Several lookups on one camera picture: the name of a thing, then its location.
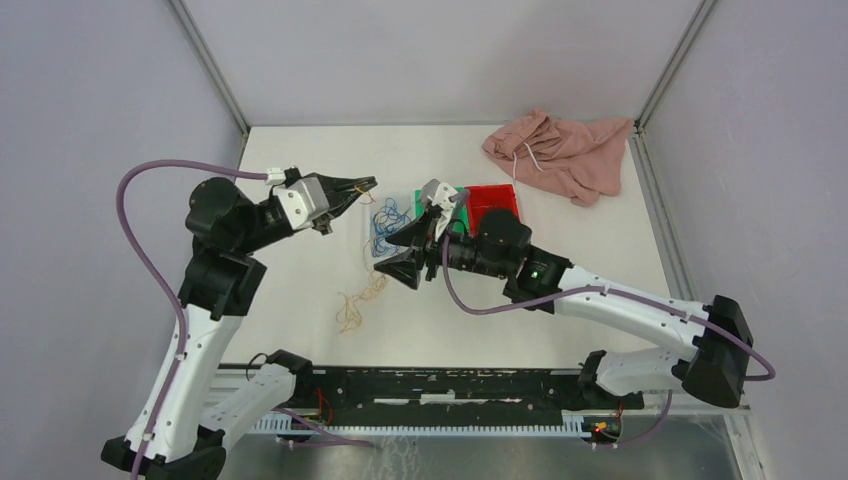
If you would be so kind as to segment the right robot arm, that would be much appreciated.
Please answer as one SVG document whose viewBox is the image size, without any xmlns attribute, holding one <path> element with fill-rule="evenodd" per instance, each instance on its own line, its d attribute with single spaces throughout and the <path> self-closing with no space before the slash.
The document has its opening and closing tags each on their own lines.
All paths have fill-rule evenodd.
<svg viewBox="0 0 848 480">
<path fill-rule="evenodd" d="M 683 391 L 721 408 L 740 405 L 751 380 L 753 336 L 739 303 L 717 295 L 707 303 L 663 298 L 608 281 L 531 243 L 532 231 L 508 209 L 487 212 L 474 234 L 448 223 L 438 231 L 433 208 L 388 241 L 400 253 L 375 270 L 411 289 L 438 272 L 457 270 L 504 280 L 509 304 L 461 310 L 478 316 L 525 309 L 577 317 L 639 337 L 651 348 L 594 351 L 577 382 L 580 400 L 602 408 L 615 397 L 645 391 Z"/>
</svg>

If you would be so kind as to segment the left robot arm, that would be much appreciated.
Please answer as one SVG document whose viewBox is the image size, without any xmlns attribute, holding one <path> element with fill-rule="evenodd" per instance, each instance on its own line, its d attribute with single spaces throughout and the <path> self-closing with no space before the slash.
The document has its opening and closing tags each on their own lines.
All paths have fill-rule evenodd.
<svg viewBox="0 0 848 480">
<path fill-rule="evenodd" d="M 215 479 L 262 417 L 285 402 L 299 407 L 313 397 L 311 362 L 277 351 L 245 385 L 206 406 L 222 357 L 266 273 L 255 253 L 304 230 L 328 234 L 331 222 L 377 182 L 295 168 L 270 170 L 261 180 L 269 192 L 259 202 L 236 186 L 233 174 L 204 180 L 190 195 L 185 225 L 192 255 L 181 286 L 166 290 L 176 314 L 166 357 L 133 426 L 101 451 L 104 463 L 132 478 Z"/>
</svg>

